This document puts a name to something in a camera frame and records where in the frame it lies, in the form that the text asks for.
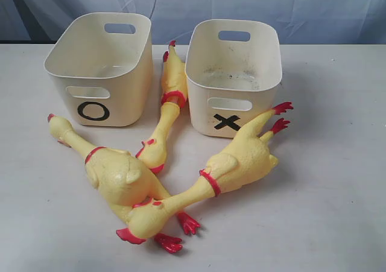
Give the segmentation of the broken chicken body piece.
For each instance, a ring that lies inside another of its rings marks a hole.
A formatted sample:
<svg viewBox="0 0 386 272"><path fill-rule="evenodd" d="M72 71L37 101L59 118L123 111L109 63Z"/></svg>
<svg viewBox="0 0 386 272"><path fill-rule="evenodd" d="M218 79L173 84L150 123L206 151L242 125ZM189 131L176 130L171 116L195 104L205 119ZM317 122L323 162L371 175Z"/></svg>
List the broken chicken body piece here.
<svg viewBox="0 0 386 272"><path fill-rule="evenodd" d="M183 108L188 100L188 86L185 63L181 61L175 50L176 41L170 41L168 50L163 55L163 75L161 78L161 104L177 98L177 104Z"/></svg>

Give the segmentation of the yellow rubber chicken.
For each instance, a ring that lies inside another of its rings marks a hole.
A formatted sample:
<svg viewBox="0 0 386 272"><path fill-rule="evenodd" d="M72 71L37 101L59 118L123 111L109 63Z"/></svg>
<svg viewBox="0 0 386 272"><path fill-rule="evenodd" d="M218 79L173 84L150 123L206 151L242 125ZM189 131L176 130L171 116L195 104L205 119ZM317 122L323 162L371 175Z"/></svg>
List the yellow rubber chicken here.
<svg viewBox="0 0 386 272"><path fill-rule="evenodd" d="M185 234L196 234L200 224L184 212L184 208L265 177L279 162L271 154L268 142L287 128L289 122L280 118L269 131L262 134L261 130L272 116L290 109L291 102L284 102L244 124L225 148L209 158L200 170L198 180L189 189L165 199L152 196L145 203L134 205L126 228L117 230L117 236L131 244L154 238L170 253L181 250L180 238L161 232L166 222L176 216Z"/></svg>
<svg viewBox="0 0 386 272"><path fill-rule="evenodd" d="M188 190L171 195L152 170L128 151L91 144L61 116L50 114L48 123L50 133L59 142L83 157L91 185L126 225L116 231L124 241L141 244L154 238L167 252L177 253L183 247L182 240L161 233L165 223L176 215L185 233L196 233L200 225L185 213L184 207L221 192L221 183L208 165Z"/></svg>

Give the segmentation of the white bin marked X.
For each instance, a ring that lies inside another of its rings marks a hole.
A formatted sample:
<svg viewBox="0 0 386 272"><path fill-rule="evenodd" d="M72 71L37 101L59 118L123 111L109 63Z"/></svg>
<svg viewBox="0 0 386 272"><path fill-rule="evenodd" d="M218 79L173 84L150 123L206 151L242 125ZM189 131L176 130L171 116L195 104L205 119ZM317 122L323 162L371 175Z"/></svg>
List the white bin marked X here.
<svg viewBox="0 0 386 272"><path fill-rule="evenodd" d="M185 73L192 126L232 138L274 103L282 80L277 32L257 21L203 21L192 33Z"/></svg>

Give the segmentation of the white bin marked O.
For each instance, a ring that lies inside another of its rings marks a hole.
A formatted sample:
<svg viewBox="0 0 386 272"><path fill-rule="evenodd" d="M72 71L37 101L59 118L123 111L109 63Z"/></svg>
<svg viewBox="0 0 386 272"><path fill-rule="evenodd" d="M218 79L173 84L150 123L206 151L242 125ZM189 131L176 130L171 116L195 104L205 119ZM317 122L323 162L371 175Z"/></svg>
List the white bin marked O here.
<svg viewBox="0 0 386 272"><path fill-rule="evenodd" d="M142 115L153 79L151 21L136 13L76 18L44 62L71 117L124 127Z"/></svg>

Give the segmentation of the broken chicken head neck piece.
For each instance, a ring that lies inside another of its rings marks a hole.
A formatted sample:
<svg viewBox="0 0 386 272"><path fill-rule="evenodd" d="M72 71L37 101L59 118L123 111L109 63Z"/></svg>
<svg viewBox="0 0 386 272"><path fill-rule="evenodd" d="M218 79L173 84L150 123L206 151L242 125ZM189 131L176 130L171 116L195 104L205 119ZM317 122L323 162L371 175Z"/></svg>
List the broken chicken head neck piece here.
<svg viewBox="0 0 386 272"><path fill-rule="evenodd" d="M173 123L180 114L177 98L162 104L160 118L151 136L142 141L142 148L136 153L136 158L145 164L151 172L157 174L163 170L167 158L166 142Z"/></svg>

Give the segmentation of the blue grey backdrop cloth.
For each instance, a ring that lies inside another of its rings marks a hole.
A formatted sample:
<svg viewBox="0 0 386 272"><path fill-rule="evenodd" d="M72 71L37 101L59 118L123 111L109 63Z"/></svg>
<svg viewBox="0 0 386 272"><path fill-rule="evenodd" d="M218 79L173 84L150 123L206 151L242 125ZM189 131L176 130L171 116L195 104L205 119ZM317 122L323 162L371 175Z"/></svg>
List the blue grey backdrop cloth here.
<svg viewBox="0 0 386 272"><path fill-rule="evenodd" d="M55 41L93 12L148 17L155 44L188 43L208 19L265 22L283 44L385 43L385 0L1 0L1 40Z"/></svg>

